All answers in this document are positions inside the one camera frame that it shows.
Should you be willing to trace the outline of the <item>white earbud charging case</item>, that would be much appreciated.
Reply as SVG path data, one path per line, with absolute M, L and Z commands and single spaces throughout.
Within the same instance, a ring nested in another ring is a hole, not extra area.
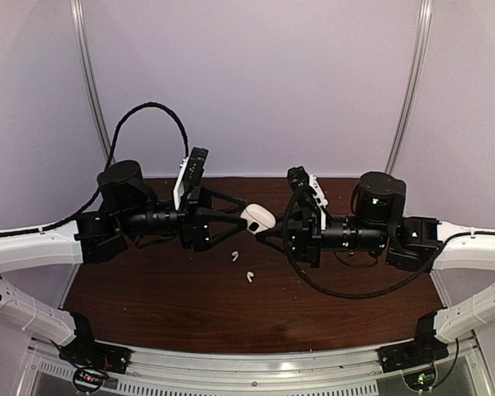
M 240 218 L 247 222 L 247 230 L 252 234 L 267 231 L 276 225 L 276 217 L 272 212 L 255 203 L 247 205 Z

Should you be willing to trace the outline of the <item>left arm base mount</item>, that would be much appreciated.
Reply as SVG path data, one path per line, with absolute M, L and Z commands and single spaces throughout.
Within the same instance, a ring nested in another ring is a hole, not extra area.
M 71 312 L 70 315 L 75 326 L 74 338 L 70 343 L 59 347 L 59 356 L 72 365 L 125 374 L 131 350 L 128 347 L 97 341 L 84 315 L 76 312 Z

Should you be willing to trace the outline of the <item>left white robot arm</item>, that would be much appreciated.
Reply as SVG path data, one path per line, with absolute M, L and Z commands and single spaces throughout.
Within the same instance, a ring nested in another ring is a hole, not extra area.
M 245 200 L 200 184 L 203 162 L 185 159 L 170 201 L 161 202 L 135 160 L 108 167 L 97 177 L 102 203 L 61 225 L 0 231 L 0 316 L 50 339 L 94 366 L 102 358 L 86 317 L 52 309 L 6 282 L 10 271 L 48 265 L 108 262 L 145 236 L 179 238 L 185 249 L 204 252 L 246 229 Z

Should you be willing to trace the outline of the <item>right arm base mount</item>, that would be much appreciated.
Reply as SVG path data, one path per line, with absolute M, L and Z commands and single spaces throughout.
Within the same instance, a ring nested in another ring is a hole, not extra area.
M 378 355 L 382 371 L 386 374 L 445 359 L 449 356 L 449 350 L 444 342 L 436 338 L 433 320 L 429 317 L 418 320 L 411 341 L 382 346 Z

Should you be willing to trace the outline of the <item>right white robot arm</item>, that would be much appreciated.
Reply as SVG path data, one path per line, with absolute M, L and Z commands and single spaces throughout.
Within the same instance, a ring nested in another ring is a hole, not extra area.
M 287 174 L 292 196 L 285 213 L 265 225 L 249 226 L 257 241 L 283 252 L 289 264 L 311 287 L 341 299 L 373 299 L 393 293 L 423 273 L 450 269 L 495 271 L 495 229 L 468 227 L 435 218 L 404 216 L 407 186 L 384 172 L 367 172 L 351 195 L 351 213 L 332 216 L 328 201 L 314 175 L 302 167 Z M 349 294 L 316 284 L 301 268 L 317 268 L 324 251 L 366 252 L 385 257 L 386 264 L 409 277 L 376 292 Z M 407 358 L 423 364 L 459 336 L 495 319 L 495 282 L 449 308 L 417 321 L 415 340 L 407 345 Z

